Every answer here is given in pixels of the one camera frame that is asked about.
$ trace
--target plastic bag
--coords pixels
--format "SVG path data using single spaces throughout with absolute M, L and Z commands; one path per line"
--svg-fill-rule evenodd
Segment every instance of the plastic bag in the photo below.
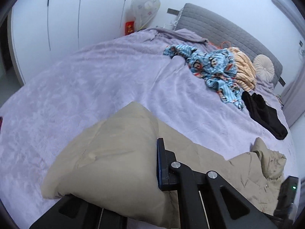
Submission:
M 131 11 L 135 17 L 135 31 L 141 30 L 158 12 L 160 0 L 132 0 Z

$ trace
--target white wardrobe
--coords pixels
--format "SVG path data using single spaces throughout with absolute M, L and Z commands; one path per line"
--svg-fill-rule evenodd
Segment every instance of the white wardrobe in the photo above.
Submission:
M 125 0 L 18 0 L 9 16 L 10 51 L 27 83 L 84 46 L 117 38 Z

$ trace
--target gray quilted headboard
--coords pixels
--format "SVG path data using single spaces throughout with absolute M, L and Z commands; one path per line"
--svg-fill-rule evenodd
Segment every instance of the gray quilted headboard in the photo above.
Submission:
M 174 30 L 182 28 L 209 39 L 215 45 L 229 41 L 232 46 L 238 47 L 246 53 L 251 61 L 259 54 L 268 56 L 273 62 L 275 70 L 271 83 L 273 86 L 277 85 L 283 70 L 282 64 L 261 42 L 244 29 L 208 9 L 191 3 L 184 5 Z

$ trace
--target lavender fleece bedspread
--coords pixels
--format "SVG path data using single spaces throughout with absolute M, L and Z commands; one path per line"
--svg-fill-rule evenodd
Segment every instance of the lavender fleece bedspread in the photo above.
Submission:
M 20 229 L 29 228 L 56 202 L 41 197 L 40 185 L 62 149 L 131 101 L 225 159 L 249 151 L 260 137 L 286 156 L 285 177 L 298 176 L 289 130 L 284 140 L 275 139 L 246 108 L 223 103 L 182 57 L 163 55 L 167 45 L 182 44 L 185 38 L 186 44 L 204 41 L 187 30 L 145 30 L 86 47 L 35 77 L 0 108 L 0 198 Z M 271 87 L 258 79 L 255 92 L 288 128 Z M 130 219 L 129 228 L 156 227 Z

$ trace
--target round white cushion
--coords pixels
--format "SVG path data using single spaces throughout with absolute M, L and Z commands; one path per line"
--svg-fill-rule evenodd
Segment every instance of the round white cushion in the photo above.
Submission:
M 273 80 L 275 72 L 270 58 L 262 54 L 257 55 L 253 60 L 253 65 L 256 70 L 256 74 L 258 74 L 262 80 L 268 83 Z

